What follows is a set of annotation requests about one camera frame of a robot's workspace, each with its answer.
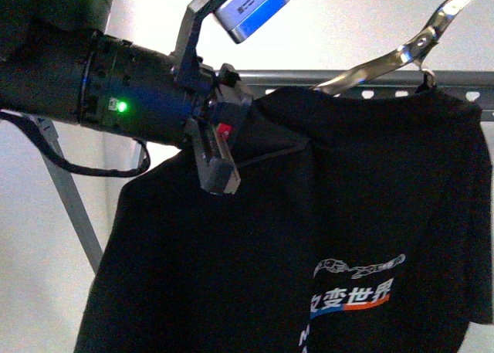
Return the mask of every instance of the hanger hook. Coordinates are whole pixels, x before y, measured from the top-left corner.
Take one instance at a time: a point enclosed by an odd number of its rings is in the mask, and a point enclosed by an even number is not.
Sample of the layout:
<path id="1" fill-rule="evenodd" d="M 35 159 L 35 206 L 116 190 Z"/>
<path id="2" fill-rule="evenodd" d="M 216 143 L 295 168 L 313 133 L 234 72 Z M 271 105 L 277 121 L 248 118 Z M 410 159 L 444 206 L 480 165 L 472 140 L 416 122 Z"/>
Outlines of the hanger hook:
<path id="1" fill-rule="evenodd" d="M 414 61 L 414 63 L 418 66 L 420 72 L 424 74 L 424 83 L 425 85 L 427 85 L 427 88 L 431 89 L 438 85 L 438 81 L 434 71 L 432 71 L 428 67 L 425 67 L 423 60 L 416 60 Z"/>

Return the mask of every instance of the green led light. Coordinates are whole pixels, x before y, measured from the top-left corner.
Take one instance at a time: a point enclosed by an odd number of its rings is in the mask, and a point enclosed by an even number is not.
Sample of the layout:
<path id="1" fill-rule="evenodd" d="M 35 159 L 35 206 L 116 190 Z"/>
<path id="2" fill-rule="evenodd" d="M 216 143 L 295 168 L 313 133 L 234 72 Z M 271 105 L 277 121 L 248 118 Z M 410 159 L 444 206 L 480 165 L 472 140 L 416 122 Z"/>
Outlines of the green led light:
<path id="1" fill-rule="evenodd" d="M 129 108 L 129 105 L 127 102 L 121 100 L 118 104 L 117 104 L 117 110 L 118 112 L 125 112 L 127 111 L 127 108 Z"/>

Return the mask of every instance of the metal rack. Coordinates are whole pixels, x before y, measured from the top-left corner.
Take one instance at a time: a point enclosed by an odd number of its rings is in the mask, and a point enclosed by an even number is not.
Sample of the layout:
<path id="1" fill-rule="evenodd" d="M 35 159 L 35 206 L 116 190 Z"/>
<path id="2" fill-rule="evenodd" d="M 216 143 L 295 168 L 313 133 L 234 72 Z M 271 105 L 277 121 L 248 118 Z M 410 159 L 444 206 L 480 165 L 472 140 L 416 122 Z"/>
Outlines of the metal rack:
<path id="1" fill-rule="evenodd" d="M 262 97 L 269 91 L 279 87 L 311 87 L 322 83 L 324 80 L 332 79 L 340 73 L 341 71 L 339 70 L 239 71 L 240 77 L 251 87 L 255 98 Z M 482 108 L 482 121 L 494 121 L 494 72 L 437 71 L 435 73 L 439 86 L 446 93 L 460 99 L 475 100 Z M 414 93 L 421 82 L 422 74 L 417 71 L 396 71 L 349 90 L 344 94 L 344 97 L 402 97 Z M 40 131 L 53 148 L 62 155 L 62 149 L 57 141 L 58 135 L 52 121 L 40 118 L 33 120 L 38 124 Z M 70 173 L 53 165 L 47 159 L 44 159 L 44 161 L 91 267 L 96 272 L 103 251 L 73 177 Z"/>

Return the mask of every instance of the blue stripe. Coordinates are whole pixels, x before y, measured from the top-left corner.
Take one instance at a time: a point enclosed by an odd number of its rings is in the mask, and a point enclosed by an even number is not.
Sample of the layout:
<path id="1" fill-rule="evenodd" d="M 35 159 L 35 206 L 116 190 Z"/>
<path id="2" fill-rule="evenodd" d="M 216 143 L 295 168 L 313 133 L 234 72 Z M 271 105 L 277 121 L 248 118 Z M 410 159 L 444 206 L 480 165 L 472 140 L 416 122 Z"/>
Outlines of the blue stripe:
<path id="1" fill-rule="evenodd" d="M 333 313 L 333 312 L 341 312 L 343 311 L 344 305 L 341 304 L 339 307 L 330 307 L 327 309 L 319 309 L 317 312 L 310 312 L 310 319 L 314 319 L 323 314 Z"/>

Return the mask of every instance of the orange stripe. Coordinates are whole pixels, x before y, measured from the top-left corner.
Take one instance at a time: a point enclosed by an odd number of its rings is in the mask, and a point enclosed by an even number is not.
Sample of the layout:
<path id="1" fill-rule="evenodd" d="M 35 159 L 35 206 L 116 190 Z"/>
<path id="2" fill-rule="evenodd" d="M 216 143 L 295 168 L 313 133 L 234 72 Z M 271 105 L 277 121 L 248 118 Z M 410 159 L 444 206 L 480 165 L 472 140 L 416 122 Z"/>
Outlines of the orange stripe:
<path id="1" fill-rule="evenodd" d="M 386 297 L 372 303 L 366 303 L 366 304 L 358 304 L 358 305 L 348 305 L 345 304 L 343 310 L 344 311 L 360 311 L 362 309 L 369 309 L 369 308 L 374 308 L 377 307 L 378 305 L 381 305 L 383 303 L 386 303 L 389 300 L 389 295 L 386 295 Z"/>

